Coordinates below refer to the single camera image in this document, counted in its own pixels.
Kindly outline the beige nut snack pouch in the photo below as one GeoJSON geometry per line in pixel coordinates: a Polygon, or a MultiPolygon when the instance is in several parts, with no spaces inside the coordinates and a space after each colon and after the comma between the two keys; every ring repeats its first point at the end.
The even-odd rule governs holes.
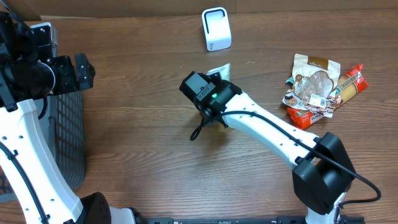
{"type": "Polygon", "coordinates": [[[295,54],[294,84],[282,99],[291,108],[323,111],[326,98],[337,87],[341,65],[330,59],[295,54]]]}

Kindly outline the white tube with gold cap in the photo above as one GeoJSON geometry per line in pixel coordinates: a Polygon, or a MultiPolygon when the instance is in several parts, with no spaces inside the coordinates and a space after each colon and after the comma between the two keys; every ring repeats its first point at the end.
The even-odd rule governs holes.
{"type": "Polygon", "coordinates": [[[203,119],[204,125],[220,123],[224,128],[228,125],[220,116],[225,112],[227,102],[234,96],[230,89],[230,64],[227,63],[221,67],[217,67],[207,71],[206,76],[210,78],[210,83],[214,88],[210,91],[204,100],[205,112],[207,117],[203,119]]]}

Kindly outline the teal snack bar wrapper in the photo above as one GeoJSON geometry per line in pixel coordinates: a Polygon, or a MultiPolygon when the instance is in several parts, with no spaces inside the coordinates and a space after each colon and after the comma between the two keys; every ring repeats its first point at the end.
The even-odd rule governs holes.
{"type": "Polygon", "coordinates": [[[287,80],[286,80],[286,83],[287,83],[287,84],[293,85],[293,84],[294,84],[294,79],[293,79],[293,77],[290,77],[289,79],[287,79],[287,80]]]}

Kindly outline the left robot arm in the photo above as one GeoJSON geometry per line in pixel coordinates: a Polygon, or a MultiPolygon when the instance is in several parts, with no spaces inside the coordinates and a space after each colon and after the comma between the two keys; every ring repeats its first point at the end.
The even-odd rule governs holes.
{"type": "Polygon", "coordinates": [[[36,100],[90,89],[94,77],[85,54],[57,55],[51,24],[1,13],[1,168],[27,223],[137,223],[132,208],[111,207],[99,192],[78,197],[40,127],[36,100]]]}

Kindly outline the orange spaghetti pasta packet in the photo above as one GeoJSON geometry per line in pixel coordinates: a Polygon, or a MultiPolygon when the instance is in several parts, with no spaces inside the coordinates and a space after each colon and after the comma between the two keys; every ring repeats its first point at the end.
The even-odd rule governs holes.
{"type": "Polygon", "coordinates": [[[338,108],[368,87],[367,81],[361,74],[362,70],[363,64],[356,65],[338,80],[337,87],[326,98],[325,110],[301,110],[288,107],[287,112],[294,125],[299,129],[307,129],[324,117],[331,118],[338,108]]]}

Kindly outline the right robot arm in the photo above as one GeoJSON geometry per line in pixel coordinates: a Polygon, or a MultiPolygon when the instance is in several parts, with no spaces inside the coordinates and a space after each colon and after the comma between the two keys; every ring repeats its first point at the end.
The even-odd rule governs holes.
{"type": "Polygon", "coordinates": [[[218,73],[190,73],[179,90],[201,113],[202,127],[217,121],[257,140],[292,171],[294,193],[308,208],[304,223],[346,223],[340,212],[355,169],[341,140],[303,131],[266,111],[218,73]]]}

